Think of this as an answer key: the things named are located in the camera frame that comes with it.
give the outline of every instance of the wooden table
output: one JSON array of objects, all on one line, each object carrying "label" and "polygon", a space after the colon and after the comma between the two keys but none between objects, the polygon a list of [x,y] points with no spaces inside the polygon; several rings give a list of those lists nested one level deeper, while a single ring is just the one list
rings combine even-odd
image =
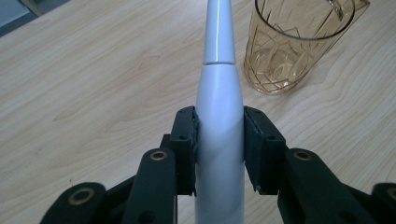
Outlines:
[{"label": "wooden table", "polygon": [[[396,182],[396,1],[371,6],[297,89],[269,96],[243,75],[253,2],[233,0],[244,104],[289,147],[310,149],[344,183]],[[38,223],[81,182],[108,189],[194,105],[206,1],[73,0],[0,38],[0,223]],[[179,223],[193,198],[179,197]],[[246,223],[281,223],[276,197],[246,178]]]}]

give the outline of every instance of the amber glass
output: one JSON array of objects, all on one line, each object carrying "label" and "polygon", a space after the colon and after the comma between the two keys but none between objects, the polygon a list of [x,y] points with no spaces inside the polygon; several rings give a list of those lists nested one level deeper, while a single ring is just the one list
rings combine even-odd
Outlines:
[{"label": "amber glass", "polygon": [[256,0],[244,63],[249,84],[265,93],[293,88],[368,6],[367,0]]}]

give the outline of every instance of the bottle body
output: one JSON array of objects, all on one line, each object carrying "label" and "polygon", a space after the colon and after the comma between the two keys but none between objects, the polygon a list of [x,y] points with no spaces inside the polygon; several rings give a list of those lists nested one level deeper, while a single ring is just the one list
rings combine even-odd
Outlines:
[{"label": "bottle body", "polygon": [[244,108],[235,65],[204,65],[197,95],[196,224],[244,222]]}]

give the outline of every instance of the white tube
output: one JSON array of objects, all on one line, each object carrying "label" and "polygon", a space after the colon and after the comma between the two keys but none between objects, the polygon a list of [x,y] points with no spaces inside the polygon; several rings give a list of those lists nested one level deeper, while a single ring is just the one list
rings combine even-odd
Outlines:
[{"label": "white tube", "polygon": [[200,121],[195,223],[244,223],[244,109],[233,48],[230,0],[209,0]]}]

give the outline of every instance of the glass rim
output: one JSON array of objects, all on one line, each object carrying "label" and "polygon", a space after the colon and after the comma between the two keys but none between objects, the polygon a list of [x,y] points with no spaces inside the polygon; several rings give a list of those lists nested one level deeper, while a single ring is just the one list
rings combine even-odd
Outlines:
[{"label": "glass rim", "polygon": [[340,35],[341,33],[343,33],[343,32],[347,29],[347,27],[350,25],[350,23],[352,23],[353,18],[355,17],[355,1],[354,1],[354,0],[347,0],[347,1],[350,1],[350,2],[352,3],[352,10],[351,10],[352,13],[351,13],[351,15],[350,15],[350,17],[349,17],[348,22],[344,25],[344,27],[343,27],[341,30],[335,32],[335,33],[332,34],[332,35],[328,35],[328,36],[324,36],[324,37],[320,37],[320,38],[315,38],[315,37],[299,37],[299,36],[288,35],[288,34],[285,34],[285,33],[280,32],[280,31],[277,30],[273,25],[271,25],[265,18],[263,18],[263,17],[262,17],[262,14],[261,14],[260,11],[259,11],[259,6],[258,6],[258,3],[257,3],[258,1],[259,1],[259,0],[255,0],[255,1],[254,1],[254,5],[255,5],[255,9],[256,9],[255,11],[256,11],[256,13],[259,15],[260,19],[261,19],[263,22],[265,22],[265,24],[267,24],[272,30],[274,30],[275,32],[279,33],[280,35],[285,35],[285,36],[287,36],[287,37],[294,38],[294,39],[298,39],[298,40],[319,41],[319,40],[325,40],[325,39],[333,38],[333,37],[335,37],[335,36]]}]

